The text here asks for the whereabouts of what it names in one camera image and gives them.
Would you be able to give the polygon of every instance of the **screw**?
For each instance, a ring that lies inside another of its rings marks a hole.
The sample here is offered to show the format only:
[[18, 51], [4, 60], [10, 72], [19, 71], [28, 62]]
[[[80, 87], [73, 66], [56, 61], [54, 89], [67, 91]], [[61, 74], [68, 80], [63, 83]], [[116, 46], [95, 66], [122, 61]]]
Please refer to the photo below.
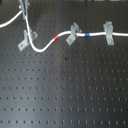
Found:
[[69, 76], [68, 79], [69, 79], [69, 81], [72, 81], [72, 77], [71, 76]]
[[21, 6], [19, 6], [19, 9], [21, 9]]
[[110, 39], [109, 41], [110, 41], [110, 43], [112, 43], [112, 42], [113, 42], [113, 41], [112, 41], [112, 39]]
[[35, 33], [33, 33], [33, 38], [35, 38], [35, 36], [36, 36], [36, 34], [35, 34]]
[[71, 42], [71, 39], [68, 39], [68, 42]]
[[22, 44], [20, 44], [20, 47], [23, 47], [23, 45], [22, 45]]

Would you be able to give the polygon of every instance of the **wire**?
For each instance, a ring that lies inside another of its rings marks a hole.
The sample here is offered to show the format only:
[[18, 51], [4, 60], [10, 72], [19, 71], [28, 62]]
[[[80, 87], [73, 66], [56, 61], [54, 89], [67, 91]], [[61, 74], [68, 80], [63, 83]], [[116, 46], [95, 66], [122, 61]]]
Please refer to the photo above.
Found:
[[1, 24], [0, 28], [3, 28], [9, 24], [11, 24], [17, 17], [19, 17], [21, 15], [22, 11], [19, 11], [11, 20], [9, 20], [8, 22]]
[[113, 35], [114, 36], [128, 36], [128, 34], [126, 33], [116, 33], [116, 32], [113, 32]]
[[[56, 37], [54, 37], [43, 49], [38, 49], [34, 46], [32, 39], [31, 39], [31, 34], [30, 34], [30, 27], [29, 27], [29, 23], [28, 23], [28, 18], [25, 16], [25, 21], [26, 21], [26, 26], [27, 26], [27, 31], [28, 31], [28, 37], [29, 37], [29, 41], [31, 44], [31, 47], [34, 51], [36, 52], [44, 52], [55, 40], [57, 40], [59, 37], [67, 35], [67, 34], [71, 34], [71, 31], [65, 31], [62, 32], [60, 34], [58, 34]], [[85, 37], [85, 36], [101, 36], [101, 35], [106, 35], [106, 32], [97, 32], [97, 33], [76, 33], [77, 36], [80, 37]], [[128, 36], [128, 34], [125, 33], [115, 33], [113, 32], [114, 36]]]

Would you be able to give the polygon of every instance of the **red tape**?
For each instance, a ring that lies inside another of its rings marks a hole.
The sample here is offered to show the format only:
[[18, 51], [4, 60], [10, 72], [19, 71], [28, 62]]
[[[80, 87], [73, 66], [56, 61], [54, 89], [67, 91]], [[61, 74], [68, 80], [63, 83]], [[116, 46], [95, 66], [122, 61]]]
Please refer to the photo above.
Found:
[[57, 40], [59, 38], [59, 36], [57, 35], [55, 38], [54, 38], [54, 41]]

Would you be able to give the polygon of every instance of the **cable clip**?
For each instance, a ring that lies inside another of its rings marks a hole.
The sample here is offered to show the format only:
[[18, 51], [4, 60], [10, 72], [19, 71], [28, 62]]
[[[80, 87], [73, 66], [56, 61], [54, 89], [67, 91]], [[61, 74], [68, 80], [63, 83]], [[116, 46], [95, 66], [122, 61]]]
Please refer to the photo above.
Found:
[[30, 6], [30, 3], [28, 2], [29, 0], [24, 0], [25, 2], [23, 3], [22, 0], [18, 0], [19, 2], [19, 9], [22, 10], [23, 12], [23, 19], [25, 20], [25, 15], [28, 18], [28, 7]]
[[113, 34], [113, 25], [111, 21], [105, 22], [103, 25], [104, 31], [106, 32], [106, 40], [108, 45], [114, 45], [114, 40], [112, 37]]
[[74, 24], [71, 26], [71, 35], [66, 39], [66, 42], [71, 46], [72, 43], [77, 39], [76, 33], [82, 33], [82, 30], [79, 28], [79, 26], [74, 22]]
[[[31, 39], [32, 41], [34, 41], [38, 37], [38, 35], [35, 31], [32, 32], [31, 29], [30, 29], [30, 32], [31, 32]], [[18, 48], [20, 51], [23, 51], [29, 45], [30, 45], [30, 42], [29, 42], [28, 33], [26, 30], [24, 30], [24, 40], [20, 44], [18, 44]]]

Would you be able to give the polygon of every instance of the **cable holder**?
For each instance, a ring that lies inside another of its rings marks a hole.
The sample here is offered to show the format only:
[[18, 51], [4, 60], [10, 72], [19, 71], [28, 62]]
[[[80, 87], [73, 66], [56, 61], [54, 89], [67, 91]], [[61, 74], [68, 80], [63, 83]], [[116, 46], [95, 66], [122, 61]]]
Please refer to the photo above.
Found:
[[71, 46], [73, 42], [77, 39], [76, 33], [82, 33], [82, 30], [79, 28], [79, 26], [74, 22], [74, 24], [71, 26], [71, 35], [66, 39], [66, 42]]
[[[24, 0], [24, 3], [22, 0], [18, 0], [19, 2], [19, 9], [22, 10], [23, 12], [23, 20], [25, 20], [25, 16], [28, 18], [28, 8], [30, 6], [29, 0]], [[38, 35], [37, 33], [34, 31], [32, 32], [31, 28], [30, 29], [30, 35], [31, 35], [31, 39], [32, 41], [34, 41]], [[24, 30], [24, 40], [18, 44], [18, 48], [20, 51], [23, 51], [28, 45], [30, 44], [29, 42], [29, 37], [28, 37], [28, 33], [26, 30]]]
[[108, 45], [114, 45], [114, 40], [112, 37], [113, 34], [113, 25], [111, 21], [106, 21], [103, 25], [104, 31], [106, 32], [106, 40]]

